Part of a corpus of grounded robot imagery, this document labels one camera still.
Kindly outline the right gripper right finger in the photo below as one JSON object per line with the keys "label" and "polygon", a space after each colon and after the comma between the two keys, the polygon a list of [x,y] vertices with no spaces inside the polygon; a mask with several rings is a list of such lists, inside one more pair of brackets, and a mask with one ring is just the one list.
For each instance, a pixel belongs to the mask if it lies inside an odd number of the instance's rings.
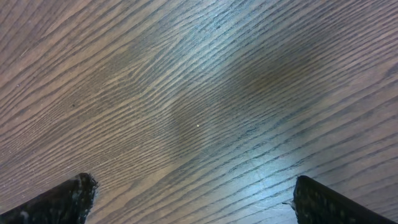
{"label": "right gripper right finger", "polygon": [[293,196],[298,224],[397,224],[306,175],[297,177]]}

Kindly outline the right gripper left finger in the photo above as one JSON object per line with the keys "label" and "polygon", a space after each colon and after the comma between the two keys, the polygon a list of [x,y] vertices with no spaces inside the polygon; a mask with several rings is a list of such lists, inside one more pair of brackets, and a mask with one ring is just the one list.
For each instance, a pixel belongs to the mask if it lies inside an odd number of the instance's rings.
{"label": "right gripper left finger", "polygon": [[98,183],[80,173],[1,214],[1,224],[84,224],[93,208]]}

